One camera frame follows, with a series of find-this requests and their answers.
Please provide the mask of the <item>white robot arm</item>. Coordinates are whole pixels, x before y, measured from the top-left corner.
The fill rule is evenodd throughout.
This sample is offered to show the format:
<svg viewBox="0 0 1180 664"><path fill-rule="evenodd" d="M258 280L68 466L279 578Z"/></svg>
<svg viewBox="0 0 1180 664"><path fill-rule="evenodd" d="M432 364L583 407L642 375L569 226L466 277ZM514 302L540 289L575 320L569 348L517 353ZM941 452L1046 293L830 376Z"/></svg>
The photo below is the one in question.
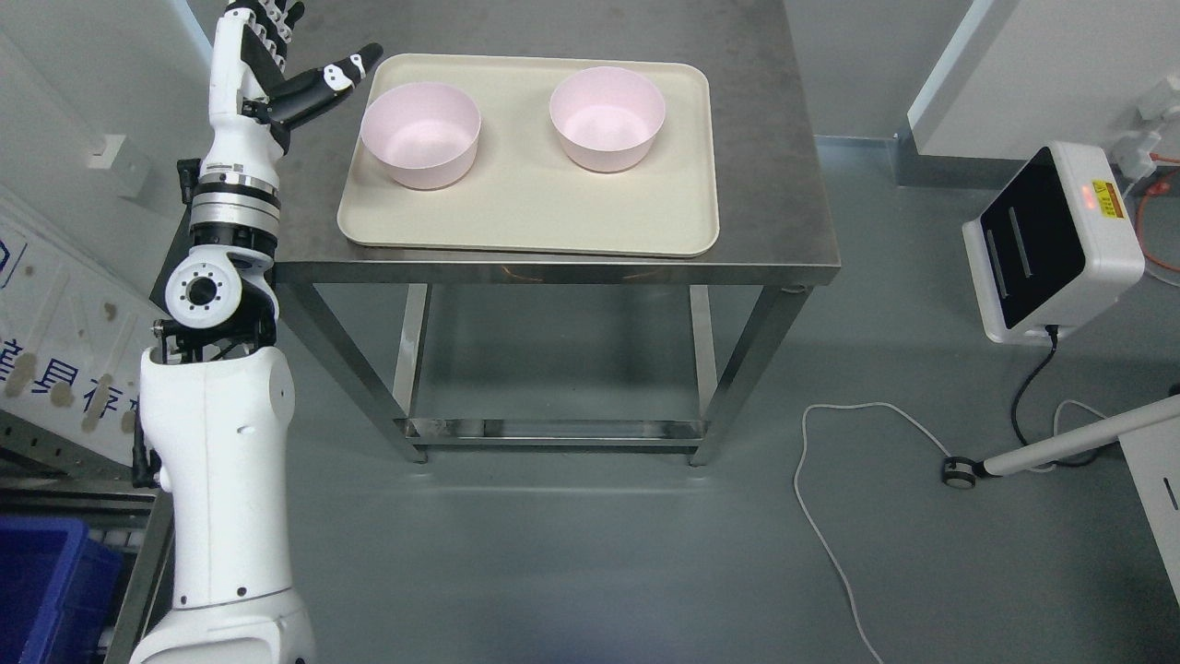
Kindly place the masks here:
<svg viewBox="0 0 1180 664"><path fill-rule="evenodd" d="M190 249L143 353L136 462L159 456L173 504L171 610L135 663L312 663L312 618L291 585L286 442L295 392L275 346L268 272L284 144L256 113L282 83L291 21L278 1L231 1L209 73L210 151L182 162Z"/></svg>

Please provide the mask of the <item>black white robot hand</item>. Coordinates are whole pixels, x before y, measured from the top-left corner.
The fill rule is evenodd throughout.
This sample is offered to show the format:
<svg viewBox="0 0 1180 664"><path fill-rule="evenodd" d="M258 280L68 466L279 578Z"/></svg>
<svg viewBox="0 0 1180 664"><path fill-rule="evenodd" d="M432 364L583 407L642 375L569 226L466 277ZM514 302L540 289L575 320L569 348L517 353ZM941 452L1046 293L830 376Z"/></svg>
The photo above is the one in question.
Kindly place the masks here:
<svg viewBox="0 0 1180 664"><path fill-rule="evenodd" d="M282 155L291 132L336 109L384 58L367 42L336 63L286 75L302 1L228 1L219 13L209 77L215 134L270 140Z"/></svg>

